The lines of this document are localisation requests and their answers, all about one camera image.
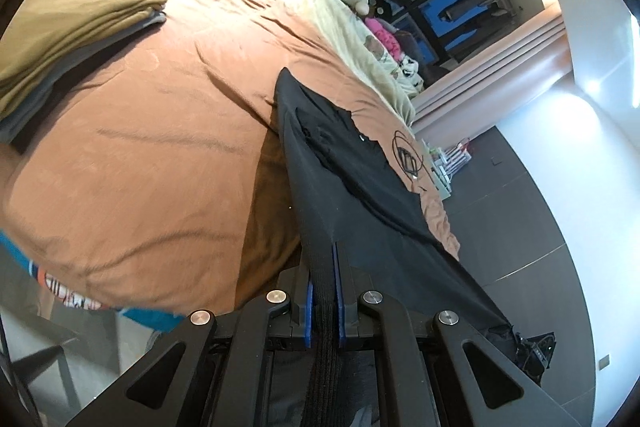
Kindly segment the folded black garment under stack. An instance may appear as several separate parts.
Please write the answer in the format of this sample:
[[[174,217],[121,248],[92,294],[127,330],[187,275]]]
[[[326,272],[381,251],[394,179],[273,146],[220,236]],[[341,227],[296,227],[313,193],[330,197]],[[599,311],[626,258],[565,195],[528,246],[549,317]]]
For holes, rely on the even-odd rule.
[[[17,142],[18,149],[23,152],[40,124],[73,87],[106,64],[128,44],[165,23],[165,20],[164,12],[153,11],[142,22],[64,56],[44,76],[40,85],[18,104],[17,109],[2,119],[1,143]]]

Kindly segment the black rectangular frame device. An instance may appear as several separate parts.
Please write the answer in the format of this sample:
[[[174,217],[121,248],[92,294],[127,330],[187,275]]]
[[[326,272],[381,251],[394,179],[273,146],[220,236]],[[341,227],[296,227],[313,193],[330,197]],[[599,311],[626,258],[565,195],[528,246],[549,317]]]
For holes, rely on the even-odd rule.
[[[421,161],[414,156],[411,150],[406,150],[405,147],[398,147],[397,160],[402,170],[409,176],[413,176],[413,178],[419,176]]]

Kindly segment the brown bed blanket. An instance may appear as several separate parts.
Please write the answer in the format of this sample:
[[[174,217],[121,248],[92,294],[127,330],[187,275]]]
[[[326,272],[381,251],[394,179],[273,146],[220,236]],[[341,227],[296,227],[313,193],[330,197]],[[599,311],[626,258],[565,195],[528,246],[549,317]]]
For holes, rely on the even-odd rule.
[[[85,306],[229,312],[298,247],[274,90],[282,69],[380,143],[445,251],[459,242],[421,144],[284,0],[167,0],[160,28],[70,90],[24,153],[1,152],[1,235]]]

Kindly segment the black t-shirt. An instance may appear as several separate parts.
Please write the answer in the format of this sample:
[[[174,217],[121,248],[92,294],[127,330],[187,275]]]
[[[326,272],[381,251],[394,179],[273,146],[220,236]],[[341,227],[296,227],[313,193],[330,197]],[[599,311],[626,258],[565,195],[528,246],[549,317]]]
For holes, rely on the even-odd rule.
[[[430,232],[419,196],[347,110],[282,70],[278,128],[314,284],[306,426],[509,426],[526,379],[486,337],[511,326]],[[332,246],[358,294],[338,345]]]

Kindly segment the right pink curtain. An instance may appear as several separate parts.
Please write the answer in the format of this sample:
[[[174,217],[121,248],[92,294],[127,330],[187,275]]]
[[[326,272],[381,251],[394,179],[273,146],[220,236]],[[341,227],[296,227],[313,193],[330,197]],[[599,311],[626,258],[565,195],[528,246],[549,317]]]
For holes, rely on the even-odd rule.
[[[532,17],[413,100],[413,133],[436,146],[475,139],[573,70],[558,4]]]

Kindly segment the pink cloth on daybed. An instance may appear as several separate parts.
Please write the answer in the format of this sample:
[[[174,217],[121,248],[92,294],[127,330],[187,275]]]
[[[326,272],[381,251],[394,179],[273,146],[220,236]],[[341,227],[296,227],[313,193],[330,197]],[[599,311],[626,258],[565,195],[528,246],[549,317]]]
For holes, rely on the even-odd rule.
[[[394,34],[377,18],[366,17],[363,21],[372,34],[375,35],[375,38],[382,43],[390,56],[393,57],[397,63],[400,63],[405,54]]]

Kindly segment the dark clothes hanging at window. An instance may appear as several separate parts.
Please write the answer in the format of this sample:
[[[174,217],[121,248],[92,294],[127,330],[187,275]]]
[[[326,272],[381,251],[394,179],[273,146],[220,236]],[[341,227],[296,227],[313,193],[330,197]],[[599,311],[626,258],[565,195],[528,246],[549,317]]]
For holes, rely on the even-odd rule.
[[[431,64],[461,61],[514,25],[508,0],[383,0],[386,20],[416,38]]]

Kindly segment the white bedside drawer cabinet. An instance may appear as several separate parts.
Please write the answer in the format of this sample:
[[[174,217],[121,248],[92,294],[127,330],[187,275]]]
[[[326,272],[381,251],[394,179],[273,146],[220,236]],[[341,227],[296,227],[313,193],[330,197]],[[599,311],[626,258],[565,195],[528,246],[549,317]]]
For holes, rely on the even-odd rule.
[[[448,199],[452,194],[450,176],[446,171],[446,157],[439,147],[431,147],[424,140],[421,141],[424,150],[424,162],[428,175],[441,200]]]

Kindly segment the folded olive brown garment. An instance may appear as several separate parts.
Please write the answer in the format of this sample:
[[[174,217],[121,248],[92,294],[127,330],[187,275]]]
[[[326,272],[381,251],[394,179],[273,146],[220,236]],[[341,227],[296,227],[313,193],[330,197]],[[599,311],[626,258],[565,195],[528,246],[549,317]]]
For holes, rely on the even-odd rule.
[[[1,116],[68,54],[160,12],[167,0],[25,0],[1,38]]]

